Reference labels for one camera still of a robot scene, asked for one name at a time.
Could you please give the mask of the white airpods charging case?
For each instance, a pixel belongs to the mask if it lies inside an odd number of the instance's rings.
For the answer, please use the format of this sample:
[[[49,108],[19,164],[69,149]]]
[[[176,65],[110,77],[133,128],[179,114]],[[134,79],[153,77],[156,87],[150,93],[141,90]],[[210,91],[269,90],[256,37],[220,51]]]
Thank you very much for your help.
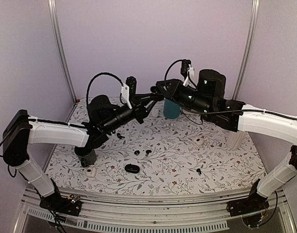
[[[195,137],[195,138],[193,139],[193,141],[194,141],[194,143],[195,143],[196,145],[198,145],[198,146],[201,146],[201,145],[203,145],[203,143],[204,143],[204,141],[203,141],[203,139],[202,139],[201,137]]]

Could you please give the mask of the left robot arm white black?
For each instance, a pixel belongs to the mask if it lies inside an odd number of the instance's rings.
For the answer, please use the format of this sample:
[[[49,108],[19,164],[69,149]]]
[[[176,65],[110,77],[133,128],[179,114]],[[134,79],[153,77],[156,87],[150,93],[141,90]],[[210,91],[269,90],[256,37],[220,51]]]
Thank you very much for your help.
[[[77,152],[90,154],[102,146],[120,126],[136,119],[142,124],[161,94],[135,94],[129,104],[111,104],[109,97],[99,95],[87,104],[89,122],[73,125],[38,119],[19,110],[3,132],[0,148],[4,162],[21,173],[55,211],[65,207],[55,183],[27,152],[29,144],[63,144],[75,146]]]

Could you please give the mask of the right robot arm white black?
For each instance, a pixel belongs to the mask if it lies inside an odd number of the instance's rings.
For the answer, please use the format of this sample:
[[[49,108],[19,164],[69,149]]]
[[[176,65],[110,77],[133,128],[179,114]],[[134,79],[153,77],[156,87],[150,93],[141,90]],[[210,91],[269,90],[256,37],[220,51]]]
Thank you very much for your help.
[[[254,212],[266,205],[267,198],[297,175],[297,116],[260,109],[238,100],[224,99],[226,77],[212,69],[199,72],[196,88],[186,81],[158,81],[157,89],[166,99],[200,114],[204,120],[233,132],[264,134],[292,143],[290,152],[265,177],[255,181],[249,196],[228,203],[229,210]]]

